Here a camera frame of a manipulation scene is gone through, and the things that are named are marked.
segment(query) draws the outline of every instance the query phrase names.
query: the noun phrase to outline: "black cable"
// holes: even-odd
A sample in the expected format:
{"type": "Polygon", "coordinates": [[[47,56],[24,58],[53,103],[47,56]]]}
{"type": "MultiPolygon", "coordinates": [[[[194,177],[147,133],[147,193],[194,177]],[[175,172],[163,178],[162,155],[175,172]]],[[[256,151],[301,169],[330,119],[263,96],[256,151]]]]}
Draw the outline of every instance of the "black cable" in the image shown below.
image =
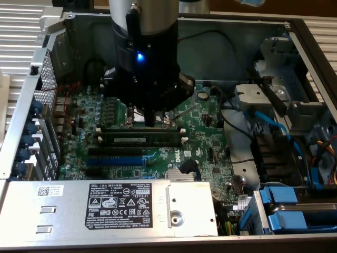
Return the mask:
{"type": "Polygon", "coordinates": [[[219,91],[219,93],[221,94],[221,96],[220,96],[220,101],[219,101],[219,114],[220,114],[220,117],[224,120],[224,122],[226,122],[226,123],[227,123],[228,125],[230,125],[232,128],[234,128],[235,130],[239,131],[240,133],[243,133],[243,134],[244,134],[245,136],[247,136],[251,141],[253,141],[253,140],[254,140],[254,137],[253,137],[251,134],[249,134],[249,133],[243,131],[242,129],[238,128],[237,126],[234,126],[231,122],[229,122],[229,121],[226,119],[226,117],[223,115],[223,113],[222,113],[222,111],[221,111],[221,104],[222,104],[222,100],[223,100],[223,98],[224,98],[224,94],[223,94],[222,90],[221,90],[219,87],[213,86],[212,88],[216,89],[216,90],[219,91]]]}
{"type": "Polygon", "coordinates": [[[203,31],[203,32],[200,32],[200,33],[196,33],[196,34],[192,34],[192,35],[189,35],[189,36],[186,36],[186,37],[179,38],[178,42],[184,41],[184,40],[188,40],[190,38],[195,38],[195,37],[198,37],[198,36],[203,35],[205,33],[218,33],[218,34],[222,35],[229,42],[229,44],[231,45],[232,50],[233,50],[233,52],[235,54],[236,60],[237,60],[238,64],[240,65],[240,67],[242,68],[243,72],[245,72],[245,74],[247,76],[250,76],[248,74],[246,68],[244,67],[244,64],[241,62],[239,53],[238,53],[238,51],[237,51],[237,49],[235,47],[234,42],[232,41],[231,38],[229,38],[229,36],[226,33],[222,32],[220,30],[206,30],[206,31],[203,31]]]}
{"type": "Polygon", "coordinates": [[[239,164],[239,163],[245,163],[245,162],[253,162],[254,159],[251,158],[251,159],[247,159],[247,160],[243,160],[243,161],[238,161],[238,162],[227,162],[227,161],[222,161],[224,163],[227,163],[227,164],[239,164]]]}

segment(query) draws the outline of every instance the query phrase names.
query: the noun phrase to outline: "green circuit board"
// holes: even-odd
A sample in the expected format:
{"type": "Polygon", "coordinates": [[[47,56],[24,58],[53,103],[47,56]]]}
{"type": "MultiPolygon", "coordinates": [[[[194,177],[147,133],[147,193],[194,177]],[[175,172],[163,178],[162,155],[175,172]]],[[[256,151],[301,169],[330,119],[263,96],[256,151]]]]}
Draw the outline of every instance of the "green circuit board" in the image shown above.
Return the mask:
{"type": "MultiPolygon", "coordinates": [[[[186,130],[188,140],[181,147],[146,147],[143,155],[151,156],[144,166],[109,166],[101,168],[99,175],[86,173],[88,150],[98,148],[96,127],[104,125],[107,129],[127,128],[127,108],[115,98],[101,98],[99,95],[87,92],[72,96],[77,102],[76,121],[83,118],[83,128],[77,128],[77,135],[72,136],[71,128],[65,127],[61,142],[63,159],[59,180],[91,180],[91,179],[167,179],[168,169],[178,169],[181,164],[193,159],[198,161],[202,181],[210,182],[212,194],[219,200],[234,201],[237,196],[234,187],[226,190],[226,183],[232,181],[232,166],[223,162],[226,138],[223,127],[217,126],[217,97],[209,96],[206,101],[197,99],[197,93],[210,89],[201,84],[196,85],[194,95],[170,112],[170,117],[188,110],[188,113],[174,121],[172,128],[181,126],[186,130]],[[101,107],[97,116],[97,106],[101,107]],[[209,150],[218,154],[219,159],[210,159],[209,150]]],[[[133,127],[141,127],[143,123],[134,123],[133,127]]],[[[158,123],[156,128],[164,128],[158,123]]]]}

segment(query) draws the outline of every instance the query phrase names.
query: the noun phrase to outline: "sticker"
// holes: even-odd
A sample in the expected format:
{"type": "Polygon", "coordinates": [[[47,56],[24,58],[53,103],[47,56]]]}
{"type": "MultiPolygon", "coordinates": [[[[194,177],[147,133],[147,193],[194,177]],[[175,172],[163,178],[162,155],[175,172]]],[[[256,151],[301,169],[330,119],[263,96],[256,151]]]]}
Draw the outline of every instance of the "sticker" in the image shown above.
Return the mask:
{"type": "Polygon", "coordinates": [[[146,142],[146,138],[115,138],[115,142],[146,142]]]}
{"type": "Polygon", "coordinates": [[[248,199],[248,195],[240,195],[237,201],[238,209],[244,210],[246,206],[248,206],[250,199],[248,199]]]}
{"type": "Polygon", "coordinates": [[[85,226],[89,230],[152,228],[151,183],[90,184],[85,226]]]}
{"type": "Polygon", "coordinates": [[[190,152],[190,150],[185,150],[185,151],[184,151],[184,156],[185,156],[185,157],[191,157],[191,156],[192,156],[192,153],[190,152]]]}
{"type": "Polygon", "coordinates": [[[38,197],[60,197],[63,195],[64,186],[39,186],[37,188],[38,197]]]}

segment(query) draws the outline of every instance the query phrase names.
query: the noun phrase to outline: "power supply label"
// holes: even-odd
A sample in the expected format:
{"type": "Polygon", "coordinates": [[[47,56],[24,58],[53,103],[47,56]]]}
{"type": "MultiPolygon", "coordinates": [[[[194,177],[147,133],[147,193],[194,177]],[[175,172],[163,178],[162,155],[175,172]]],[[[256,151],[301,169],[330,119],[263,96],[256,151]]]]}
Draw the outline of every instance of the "power supply label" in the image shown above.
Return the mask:
{"type": "Polygon", "coordinates": [[[152,228],[150,183],[90,184],[85,226],[95,229],[152,228]]]}

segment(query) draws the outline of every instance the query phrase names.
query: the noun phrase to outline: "blue tab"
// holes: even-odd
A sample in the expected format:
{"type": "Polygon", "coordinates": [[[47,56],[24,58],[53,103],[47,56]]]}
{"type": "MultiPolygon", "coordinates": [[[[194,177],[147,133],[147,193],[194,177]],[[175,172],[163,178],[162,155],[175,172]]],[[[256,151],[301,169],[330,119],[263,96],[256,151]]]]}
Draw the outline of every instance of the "blue tab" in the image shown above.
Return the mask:
{"type": "Polygon", "coordinates": [[[315,185],[316,190],[323,190],[323,185],[320,184],[319,170],[316,167],[311,168],[311,181],[315,185]]]}
{"type": "Polygon", "coordinates": [[[274,203],[296,204],[298,203],[296,193],[292,187],[269,187],[274,203]]]}
{"type": "Polygon", "coordinates": [[[272,202],[272,197],[270,196],[268,187],[265,187],[263,190],[260,190],[260,195],[263,204],[270,204],[272,202]]]}
{"type": "Polygon", "coordinates": [[[268,221],[273,232],[308,229],[302,212],[278,211],[268,216],[268,221]]]}

